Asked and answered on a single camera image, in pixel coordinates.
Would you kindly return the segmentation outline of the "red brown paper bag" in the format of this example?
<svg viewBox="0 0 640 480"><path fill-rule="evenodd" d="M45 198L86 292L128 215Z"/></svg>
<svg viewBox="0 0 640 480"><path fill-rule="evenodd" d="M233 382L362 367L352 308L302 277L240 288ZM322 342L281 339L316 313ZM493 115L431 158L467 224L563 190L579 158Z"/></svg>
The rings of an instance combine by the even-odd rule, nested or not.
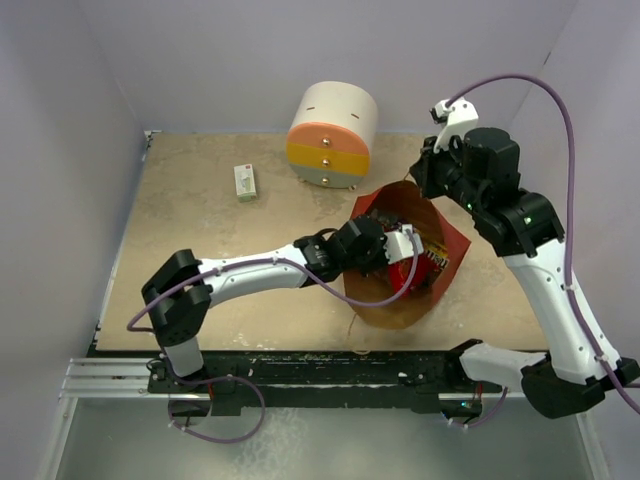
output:
<svg viewBox="0 0 640 480"><path fill-rule="evenodd" d="M376 308L354 306L340 345L364 355L382 350L448 350L461 343L441 318L447 291L471 240L409 180L356 196L350 217L365 215L387 235L390 263L343 277L347 296Z"/></svg>

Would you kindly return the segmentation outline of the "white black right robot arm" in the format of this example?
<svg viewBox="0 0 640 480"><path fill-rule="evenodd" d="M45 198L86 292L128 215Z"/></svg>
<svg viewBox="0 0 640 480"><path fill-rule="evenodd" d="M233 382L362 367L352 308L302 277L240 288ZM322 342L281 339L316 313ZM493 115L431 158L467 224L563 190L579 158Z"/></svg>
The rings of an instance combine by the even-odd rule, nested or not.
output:
<svg viewBox="0 0 640 480"><path fill-rule="evenodd" d="M568 236L552 203L520 185L519 145L498 128L475 128L440 147L424 140L409 169L428 199L446 196L519 282L547 342L545 353L525 353L468 341L445 366L446 383L467 391L487 381L521 391L549 419L585 412L608 391L627 389L639 364L611 346L572 270Z"/></svg>

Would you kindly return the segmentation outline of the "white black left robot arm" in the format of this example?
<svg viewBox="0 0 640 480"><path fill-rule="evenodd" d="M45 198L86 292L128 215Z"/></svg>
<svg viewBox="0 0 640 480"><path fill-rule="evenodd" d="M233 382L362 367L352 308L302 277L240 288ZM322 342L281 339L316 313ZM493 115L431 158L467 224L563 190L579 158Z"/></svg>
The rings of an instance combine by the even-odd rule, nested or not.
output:
<svg viewBox="0 0 640 480"><path fill-rule="evenodd" d="M141 290L171 381L184 392L204 384L197 335L210 308L263 291L328 284L347 271L370 273L388 265L387 242L383 227L360 215L262 254L205 260L190 249L175 252Z"/></svg>

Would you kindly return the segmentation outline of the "red candy snack bag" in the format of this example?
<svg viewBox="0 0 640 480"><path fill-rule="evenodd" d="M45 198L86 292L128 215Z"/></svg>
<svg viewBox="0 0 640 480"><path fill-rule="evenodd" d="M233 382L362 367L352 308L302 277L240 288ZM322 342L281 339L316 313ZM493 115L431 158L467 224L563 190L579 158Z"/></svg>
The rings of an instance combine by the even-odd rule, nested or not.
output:
<svg viewBox="0 0 640 480"><path fill-rule="evenodd" d="M425 255L420 255L417 259L416 271L412 280L409 281L409 274L413 265L412 259L405 259L388 267L388 276L391 288L395 293L399 292L405 284L408 284L404 296L423 288L427 285L427 275L429 271L429 261Z"/></svg>

